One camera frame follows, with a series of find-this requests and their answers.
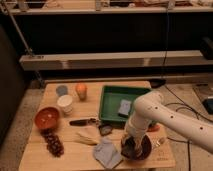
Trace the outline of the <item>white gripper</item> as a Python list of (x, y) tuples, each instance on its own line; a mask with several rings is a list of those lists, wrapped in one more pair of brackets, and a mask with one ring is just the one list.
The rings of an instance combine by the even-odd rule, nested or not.
[(121, 139), (122, 154), (142, 154), (142, 141), (145, 137), (144, 133), (135, 130), (125, 129)]

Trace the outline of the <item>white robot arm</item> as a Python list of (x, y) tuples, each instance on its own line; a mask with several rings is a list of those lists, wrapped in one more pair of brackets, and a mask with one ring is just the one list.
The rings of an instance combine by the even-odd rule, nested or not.
[(213, 125), (169, 109), (163, 105), (163, 95), (160, 92), (151, 91), (137, 97), (133, 108), (134, 111), (125, 124), (122, 145), (132, 137), (135, 150), (141, 154), (142, 139), (151, 122), (156, 121), (213, 154)]

